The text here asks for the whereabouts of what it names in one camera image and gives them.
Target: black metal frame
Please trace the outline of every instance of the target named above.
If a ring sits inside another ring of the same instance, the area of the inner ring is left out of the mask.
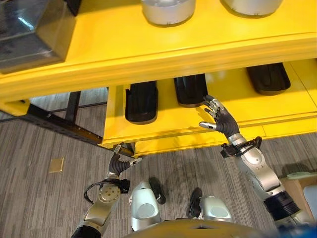
[[[69,95],[65,119],[72,123],[76,123],[80,93],[80,91],[72,92]]]
[[[66,135],[68,137],[72,137],[74,139],[99,146],[99,144],[101,144],[103,141],[102,136],[99,136],[75,124],[79,98],[80,92],[74,92],[70,94],[65,119],[56,116],[44,109],[41,109],[33,104],[30,104],[26,115],[20,116],[18,118],[37,126]],[[114,145],[112,149],[104,149],[114,151],[115,148],[116,145]],[[120,154],[132,157],[134,155],[134,152],[131,144],[127,144],[127,148],[122,147]]]

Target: yellow shelving unit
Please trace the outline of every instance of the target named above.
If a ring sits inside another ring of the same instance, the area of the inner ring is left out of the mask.
[[[207,73],[208,93],[226,106],[240,127],[317,117],[317,106],[294,71],[292,63],[284,63],[284,67],[291,87],[282,94],[263,96],[255,92],[245,68]],[[313,70],[308,74],[317,72],[317,65]],[[157,82],[157,119],[146,125],[130,123],[124,114],[125,89],[128,88],[130,85],[109,88],[102,146],[112,148],[122,141],[136,142],[208,132],[199,127],[198,123],[211,121],[212,118],[204,112],[204,106],[190,109],[179,106],[173,79]]]
[[[247,140],[254,139],[257,136],[261,136],[262,139],[270,139],[316,131],[317,118],[240,128],[241,134],[243,134]],[[216,131],[154,140],[144,140],[135,143],[134,156],[137,157],[168,151],[201,148],[221,145],[223,143],[227,143],[224,135]]]
[[[284,0],[270,16],[246,18],[220,0],[198,0],[186,23],[157,27],[143,16],[140,0],[82,0],[65,62],[0,74],[0,110],[23,116],[30,97],[110,87],[101,146],[135,142],[137,156],[217,145],[225,142],[221,134],[198,127],[211,118],[203,107],[180,107],[172,80],[210,72],[209,94],[223,102],[248,139],[317,131],[316,9],[316,0]],[[259,95],[244,68],[274,62],[286,62],[292,86],[280,95]],[[125,89],[153,80],[157,120],[129,123]]]
[[[316,9],[315,0],[285,0],[268,17],[244,18],[220,0],[199,0],[186,23],[156,27],[139,0],[83,0],[65,62],[1,74],[0,109],[54,93],[317,58]]]

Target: silver container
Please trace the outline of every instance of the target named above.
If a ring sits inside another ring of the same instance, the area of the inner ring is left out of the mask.
[[[227,7],[243,15],[264,16],[275,12],[282,0],[221,0]]]
[[[146,19],[157,25],[185,21],[194,14],[196,0],[142,0]]]

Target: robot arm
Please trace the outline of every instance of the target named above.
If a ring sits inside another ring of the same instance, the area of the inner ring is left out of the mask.
[[[221,154],[224,158],[234,157],[239,170],[247,176],[255,194],[263,201],[278,228],[310,223],[305,211],[301,211],[285,191],[275,172],[266,164],[259,150],[262,139],[257,137],[247,141],[227,109],[214,97],[207,95],[205,109],[216,123],[206,121],[199,125],[223,133],[229,144],[223,144]]]
[[[141,158],[130,162],[119,161],[120,149],[121,144],[116,147],[109,162],[106,179],[98,183],[93,183],[86,189],[84,197],[93,204],[93,206],[88,210],[77,226],[72,238],[101,238],[106,231],[110,215],[114,208],[116,208],[121,193],[128,193],[130,181],[126,179],[119,180],[119,176],[121,172],[140,162]],[[100,189],[97,200],[93,203],[92,200],[89,199],[87,191],[96,185],[98,185]]]

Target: black shoe sole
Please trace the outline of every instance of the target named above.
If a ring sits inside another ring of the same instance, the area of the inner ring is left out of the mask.
[[[200,203],[200,198],[202,196],[203,196],[202,190],[196,187],[190,197],[189,206],[186,211],[186,215],[189,219],[193,219],[194,217],[199,217],[201,213],[199,203]]]
[[[164,196],[159,180],[156,177],[151,177],[149,178],[149,184],[152,188],[152,191],[158,204],[163,205],[166,202],[166,198]]]

